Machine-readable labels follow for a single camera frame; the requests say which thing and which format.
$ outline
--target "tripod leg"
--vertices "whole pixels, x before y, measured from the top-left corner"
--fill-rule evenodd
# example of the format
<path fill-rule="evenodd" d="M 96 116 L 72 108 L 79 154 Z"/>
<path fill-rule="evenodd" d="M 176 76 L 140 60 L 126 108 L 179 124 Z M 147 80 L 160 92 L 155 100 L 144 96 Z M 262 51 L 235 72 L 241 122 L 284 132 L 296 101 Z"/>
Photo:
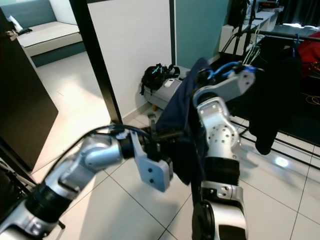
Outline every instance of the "tripod leg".
<path fill-rule="evenodd" d="M 58 222 L 58 225 L 61 229 L 65 229 L 66 225 L 64 225 L 61 221 Z"/>

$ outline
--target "white wall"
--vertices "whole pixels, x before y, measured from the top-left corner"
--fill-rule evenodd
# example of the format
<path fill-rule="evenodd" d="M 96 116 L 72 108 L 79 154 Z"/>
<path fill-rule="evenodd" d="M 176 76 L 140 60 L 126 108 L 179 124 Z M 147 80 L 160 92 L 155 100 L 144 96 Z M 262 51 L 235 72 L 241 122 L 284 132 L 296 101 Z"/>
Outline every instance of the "white wall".
<path fill-rule="evenodd" d="M 74 12 L 69 0 L 49 0 L 55 18 L 58 22 L 76 25 Z"/>
<path fill-rule="evenodd" d="M 169 0 L 88 4 L 122 117 L 146 103 L 139 83 L 147 67 L 171 63 Z"/>

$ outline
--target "black door frame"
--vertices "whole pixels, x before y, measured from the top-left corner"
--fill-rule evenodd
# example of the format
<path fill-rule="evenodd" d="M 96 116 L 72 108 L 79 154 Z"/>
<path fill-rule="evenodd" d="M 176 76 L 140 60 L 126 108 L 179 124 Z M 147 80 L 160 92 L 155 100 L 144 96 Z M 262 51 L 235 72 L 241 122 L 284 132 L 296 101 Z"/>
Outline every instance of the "black door frame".
<path fill-rule="evenodd" d="M 116 96 L 112 88 L 107 65 L 104 61 L 98 37 L 89 12 L 88 4 L 108 0 L 69 0 L 76 23 L 82 36 L 83 44 L 89 56 L 96 80 L 99 84 L 102 97 L 109 112 L 111 121 L 122 124 L 122 117 L 117 104 Z M 176 64 L 176 40 L 175 40 L 175 0 L 169 0 L 170 11 L 170 38 L 171 61 Z"/>

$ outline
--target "dark blue garment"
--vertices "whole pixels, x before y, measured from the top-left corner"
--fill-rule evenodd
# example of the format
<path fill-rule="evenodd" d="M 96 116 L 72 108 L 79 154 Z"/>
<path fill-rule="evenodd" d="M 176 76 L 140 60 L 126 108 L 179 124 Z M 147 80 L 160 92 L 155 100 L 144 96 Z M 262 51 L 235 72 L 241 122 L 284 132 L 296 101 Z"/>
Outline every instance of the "dark blue garment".
<path fill-rule="evenodd" d="M 173 162 L 173 171 L 186 185 L 191 183 L 193 203 L 200 200 L 199 186 L 208 147 L 192 96 L 197 89 L 196 78 L 202 69 L 211 69 L 200 58 L 183 80 L 156 123 L 156 131 L 182 130 L 183 136 L 175 143 L 161 145 L 161 151 Z"/>

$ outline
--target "dark wooden door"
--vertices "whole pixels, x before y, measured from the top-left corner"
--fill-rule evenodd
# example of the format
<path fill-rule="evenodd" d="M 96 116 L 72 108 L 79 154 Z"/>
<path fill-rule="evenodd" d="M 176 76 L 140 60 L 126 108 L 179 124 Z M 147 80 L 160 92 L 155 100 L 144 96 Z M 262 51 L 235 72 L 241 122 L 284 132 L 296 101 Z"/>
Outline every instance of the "dark wooden door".
<path fill-rule="evenodd" d="M 0 35 L 11 25 L 0 9 Z M 18 40 L 0 41 L 0 140 L 31 171 L 58 110 Z"/>

